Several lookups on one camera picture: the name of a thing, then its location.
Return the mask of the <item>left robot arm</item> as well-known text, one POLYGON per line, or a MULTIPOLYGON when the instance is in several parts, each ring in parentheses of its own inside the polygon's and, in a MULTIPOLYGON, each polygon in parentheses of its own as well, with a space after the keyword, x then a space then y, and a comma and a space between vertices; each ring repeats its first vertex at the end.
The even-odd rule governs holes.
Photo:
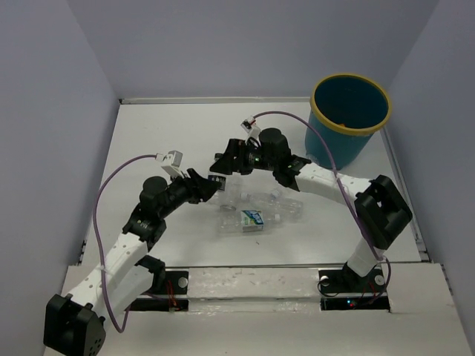
POLYGON ((47 303, 44 345, 62 355, 97 355, 107 330, 123 332, 137 297, 163 287, 165 264, 149 252, 165 232, 166 217, 185 203, 210 200, 219 187, 192 168, 170 182, 148 178, 116 242, 109 251, 98 245, 98 266, 66 295, 55 294, 47 303))

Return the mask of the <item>black label small bottle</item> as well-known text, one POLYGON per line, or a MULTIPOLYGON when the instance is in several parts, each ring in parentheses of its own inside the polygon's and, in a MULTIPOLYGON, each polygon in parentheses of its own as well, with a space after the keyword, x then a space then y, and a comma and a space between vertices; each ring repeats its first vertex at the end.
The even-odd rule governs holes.
POLYGON ((208 175, 208 180, 210 180, 212 182, 216 182, 218 184, 217 190, 219 192, 224 192, 226 190, 226 181, 227 181, 227 176, 226 175, 211 172, 208 175))

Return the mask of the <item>blue bin yellow rim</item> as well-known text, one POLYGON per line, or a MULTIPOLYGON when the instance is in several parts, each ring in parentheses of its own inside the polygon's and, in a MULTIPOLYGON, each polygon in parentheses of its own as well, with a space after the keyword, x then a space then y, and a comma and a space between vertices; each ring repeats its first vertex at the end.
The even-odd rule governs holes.
POLYGON ((327 169, 341 170, 352 163, 391 114, 384 89, 371 79, 351 73, 322 79, 309 103, 305 150, 310 159, 327 169))

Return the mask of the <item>clear slim plastic bottle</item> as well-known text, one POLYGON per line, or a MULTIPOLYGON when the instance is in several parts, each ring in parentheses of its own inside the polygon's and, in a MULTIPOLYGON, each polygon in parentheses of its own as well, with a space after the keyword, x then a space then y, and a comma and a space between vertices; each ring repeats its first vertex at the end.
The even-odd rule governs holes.
POLYGON ((280 199, 286 195, 285 190, 282 188, 274 188, 269 192, 269 194, 273 199, 280 199))

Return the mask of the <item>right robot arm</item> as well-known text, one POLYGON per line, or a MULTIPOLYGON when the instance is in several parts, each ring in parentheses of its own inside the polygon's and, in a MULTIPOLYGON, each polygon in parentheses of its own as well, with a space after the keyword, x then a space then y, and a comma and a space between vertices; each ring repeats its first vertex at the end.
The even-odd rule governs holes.
POLYGON ((364 179, 322 168, 293 154, 277 128, 260 132, 258 141, 256 145, 251 139, 230 139, 226 150, 215 158, 211 172, 247 175, 254 170, 270 171, 285 188, 347 206, 363 236, 344 264, 341 281, 351 291, 361 289, 368 283, 368 274, 413 219, 396 185, 385 175, 364 179))

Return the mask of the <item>clear crumpled plastic bottle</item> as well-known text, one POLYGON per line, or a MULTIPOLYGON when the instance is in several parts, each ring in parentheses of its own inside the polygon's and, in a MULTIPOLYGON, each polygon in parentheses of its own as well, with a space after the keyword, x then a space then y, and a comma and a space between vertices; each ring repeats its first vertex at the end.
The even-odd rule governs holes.
POLYGON ((269 192, 244 192, 241 193, 240 200, 245 205, 261 210, 265 218, 272 219, 276 223, 295 222, 301 218, 304 210, 302 201, 289 197, 273 199, 269 192))

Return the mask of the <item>clear plastic jar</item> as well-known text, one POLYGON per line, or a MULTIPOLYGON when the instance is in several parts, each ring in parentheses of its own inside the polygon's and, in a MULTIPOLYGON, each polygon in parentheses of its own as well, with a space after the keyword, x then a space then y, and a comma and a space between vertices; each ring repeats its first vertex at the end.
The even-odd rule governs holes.
POLYGON ((242 179, 238 176, 229 176, 222 184, 218 194, 218 205, 221 212, 236 211, 240 203, 242 179))

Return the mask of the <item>green label plastic bottle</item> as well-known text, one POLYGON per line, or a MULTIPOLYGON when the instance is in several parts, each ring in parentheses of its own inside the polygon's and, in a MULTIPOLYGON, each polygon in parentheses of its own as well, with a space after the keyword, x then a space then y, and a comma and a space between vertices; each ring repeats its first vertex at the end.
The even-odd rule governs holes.
POLYGON ((280 214, 259 209, 228 211, 217 220, 219 234, 251 234, 268 232, 283 224, 280 214))

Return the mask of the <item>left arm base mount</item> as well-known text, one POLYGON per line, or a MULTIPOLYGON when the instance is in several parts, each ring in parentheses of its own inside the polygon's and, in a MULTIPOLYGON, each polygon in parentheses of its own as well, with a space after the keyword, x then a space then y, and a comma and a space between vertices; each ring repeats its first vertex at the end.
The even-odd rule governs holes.
POLYGON ((167 270, 162 260, 148 255, 137 262, 136 266, 145 268, 153 278, 151 287, 131 304, 132 312, 187 312, 189 310, 188 271, 167 270))

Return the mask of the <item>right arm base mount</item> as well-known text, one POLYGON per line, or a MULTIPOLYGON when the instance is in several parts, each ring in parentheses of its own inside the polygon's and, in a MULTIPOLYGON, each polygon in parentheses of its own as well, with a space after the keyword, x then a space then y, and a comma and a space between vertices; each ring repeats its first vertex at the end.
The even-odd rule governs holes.
POLYGON ((317 290, 322 311, 390 310, 387 281, 380 266, 365 277, 346 265, 319 270, 317 290))

